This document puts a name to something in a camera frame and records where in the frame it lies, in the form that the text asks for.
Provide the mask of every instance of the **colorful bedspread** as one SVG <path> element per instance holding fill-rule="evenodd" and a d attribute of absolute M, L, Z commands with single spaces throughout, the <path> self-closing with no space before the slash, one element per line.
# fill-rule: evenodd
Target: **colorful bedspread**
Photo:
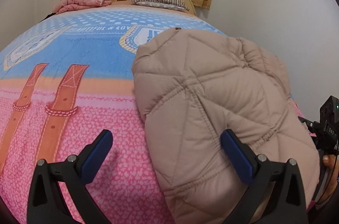
<path fill-rule="evenodd" d="M 48 18 L 0 53 L 0 196 L 20 223 L 36 161 L 64 161 L 102 129 L 114 143 L 87 189 L 104 214 L 119 224 L 173 223 L 147 151 L 131 65 L 139 45 L 177 26 L 219 32 L 180 12 L 105 7 Z"/>

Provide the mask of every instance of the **puffer jacket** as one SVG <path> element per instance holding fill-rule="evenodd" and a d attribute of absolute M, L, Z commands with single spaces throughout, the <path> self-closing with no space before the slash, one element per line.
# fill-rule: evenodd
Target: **puffer jacket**
<path fill-rule="evenodd" d="M 225 129 L 271 161 L 295 158 L 311 201 L 319 155 L 276 56 L 242 38 L 173 28 L 139 47 L 132 71 L 151 160 L 177 224 L 222 223 L 244 194 L 220 147 Z"/>

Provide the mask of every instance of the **silver bolt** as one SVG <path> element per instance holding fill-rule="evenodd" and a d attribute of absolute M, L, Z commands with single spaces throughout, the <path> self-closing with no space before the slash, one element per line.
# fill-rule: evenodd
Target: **silver bolt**
<path fill-rule="evenodd" d="M 67 158 L 67 161 L 69 161 L 69 162 L 74 162 L 75 160 L 77 160 L 77 156 L 76 155 L 70 155 Z"/>
<path fill-rule="evenodd" d="M 42 166 L 44 163 L 45 163 L 45 159 L 40 159 L 40 160 L 37 162 L 37 165 L 38 165 L 38 166 Z"/>
<path fill-rule="evenodd" d="M 295 166 L 297 164 L 297 161 L 293 158 L 289 159 L 289 163 L 292 165 L 292 166 Z"/>
<path fill-rule="evenodd" d="M 267 157 L 264 154 L 259 154 L 258 155 L 258 159 L 261 162 L 265 162 L 267 160 Z"/>

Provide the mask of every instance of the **white wall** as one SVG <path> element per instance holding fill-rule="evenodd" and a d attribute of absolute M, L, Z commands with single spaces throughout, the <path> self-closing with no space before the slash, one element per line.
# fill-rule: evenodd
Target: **white wall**
<path fill-rule="evenodd" d="M 319 120 L 329 95 L 339 98 L 339 7 L 335 0 L 212 0 L 198 16 L 229 36 L 245 37 L 287 65 L 292 94 Z"/>
<path fill-rule="evenodd" d="M 0 0 L 0 50 L 48 15 L 58 0 Z M 212 0 L 198 16 L 229 36 L 241 36 L 278 55 L 307 118 L 339 97 L 339 7 L 335 0 Z"/>

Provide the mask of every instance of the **printed belt strap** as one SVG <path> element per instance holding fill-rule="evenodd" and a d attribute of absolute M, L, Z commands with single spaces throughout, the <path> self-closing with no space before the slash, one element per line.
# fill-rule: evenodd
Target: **printed belt strap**
<path fill-rule="evenodd" d="M 0 175 L 5 165 L 11 141 L 15 135 L 16 130 L 19 127 L 19 124 L 25 114 L 26 109 L 28 109 L 31 103 L 31 97 L 35 83 L 37 82 L 41 72 L 45 69 L 47 65 L 48 63 L 40 63 L 35 66 L 21 92 L 19 99 L 13 103 L 13 112 L 7 123 L 5 133 L 2 136 L 0 143 Z"/>
<path fill-rule="evenodd" d="M 80 81 L 88 67 L 89 65 L 71 65 L 58 86 L 54 101 L 45 107 L 47 118 L 38 144 L 36 161 L 43 158 L 49 163 L 55 162 L 68 119 L 77 112 L 75 100 Z"/>

